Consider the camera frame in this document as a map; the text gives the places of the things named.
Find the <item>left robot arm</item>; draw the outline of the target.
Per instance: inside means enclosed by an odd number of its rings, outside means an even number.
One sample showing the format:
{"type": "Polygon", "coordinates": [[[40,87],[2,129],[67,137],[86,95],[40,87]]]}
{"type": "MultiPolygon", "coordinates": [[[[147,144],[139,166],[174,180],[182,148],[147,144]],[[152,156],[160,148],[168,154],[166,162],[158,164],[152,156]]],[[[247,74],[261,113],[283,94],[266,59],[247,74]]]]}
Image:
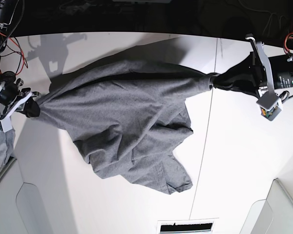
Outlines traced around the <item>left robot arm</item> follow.
{"type": "MultiPolygon", "coordinates": [[[[218,89],[241,92],[259,98],[259,91],[268,87],[267,69],[260,61],[253,34],[247,34],[246,40],[251,43],[253,51],[242,62],[216,76],[212,83],[218,89]]],[[[274,89],[293,88],[293,53],[268,59],[271,65],[274,89]]]]}

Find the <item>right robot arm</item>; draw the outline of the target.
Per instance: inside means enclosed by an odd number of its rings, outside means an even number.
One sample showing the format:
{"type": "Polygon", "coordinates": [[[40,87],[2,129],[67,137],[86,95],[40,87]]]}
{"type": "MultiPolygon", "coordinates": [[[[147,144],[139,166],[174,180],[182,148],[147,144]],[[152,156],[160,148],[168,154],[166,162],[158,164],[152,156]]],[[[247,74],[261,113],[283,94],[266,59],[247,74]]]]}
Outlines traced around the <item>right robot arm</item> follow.
{"type": "Polygon", "coordinates": [[[24,68],[28,67],[27,60],[18,40],[14,37],[14,31],[20,24],[25,12],[25,1],[23,0],[0,0],[0,61],[4,57],[2,54],[8,46],[8,42],[12,42],[18,50],[11,49],[11,53],[6,56],[17,54],[20,61],[16,72],[0,69],[0,119],[12,110],[12,106],[20,101],[26,95],[30,95],[29,99],[16,108],[16,112],[25,115],[28,118],[38,117],[40,108],[34,98],[39,93],[30,93],[30,88],[23,88],[23,80],[17,78],[24,68]]]}

